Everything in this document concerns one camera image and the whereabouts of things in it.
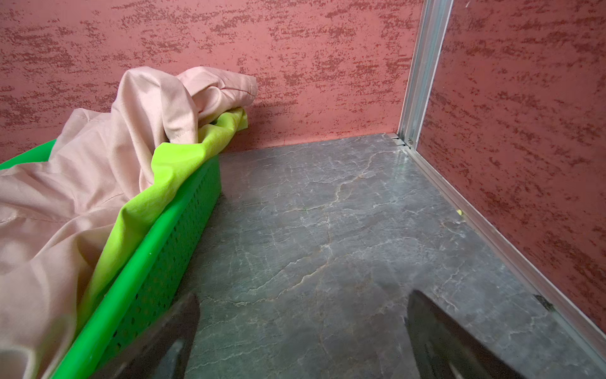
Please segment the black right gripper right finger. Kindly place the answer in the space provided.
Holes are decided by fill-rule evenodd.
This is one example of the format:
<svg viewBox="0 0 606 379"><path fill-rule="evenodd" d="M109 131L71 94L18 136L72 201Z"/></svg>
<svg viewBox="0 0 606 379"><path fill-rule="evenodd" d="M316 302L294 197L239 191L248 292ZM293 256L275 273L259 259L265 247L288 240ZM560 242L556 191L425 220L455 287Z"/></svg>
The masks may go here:
<svg viewBox="0 0 606 379"><path fill-rule="evenodd" d="M410 292L406 327L422 378L522 378L419 290Z"/></svg>

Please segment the pink shorts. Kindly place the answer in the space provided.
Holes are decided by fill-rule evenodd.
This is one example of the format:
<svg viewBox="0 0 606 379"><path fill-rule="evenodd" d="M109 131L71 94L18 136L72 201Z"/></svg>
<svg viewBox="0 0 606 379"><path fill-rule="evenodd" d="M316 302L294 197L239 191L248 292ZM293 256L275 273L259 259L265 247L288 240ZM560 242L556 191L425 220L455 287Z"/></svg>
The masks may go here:
<svg viewBox="0 0 606 379"><path fill-rule="evenodd" d="M126 71L110 112L77 109L43 162L1 173L1 376L47 378L183 183L246 126L257 80Z"/></svg>

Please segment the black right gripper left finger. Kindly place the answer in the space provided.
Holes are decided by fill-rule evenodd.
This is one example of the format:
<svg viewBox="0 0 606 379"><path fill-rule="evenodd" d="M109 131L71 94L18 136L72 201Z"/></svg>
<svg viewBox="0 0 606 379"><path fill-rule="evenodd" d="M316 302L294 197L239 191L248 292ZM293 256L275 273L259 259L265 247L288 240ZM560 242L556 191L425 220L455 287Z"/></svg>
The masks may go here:
<svg viewBox="0 0 606 379"><path fill-rule="evenodd" d="M185 377L199 320L199 300L190 292L91 377Z"/></svg>

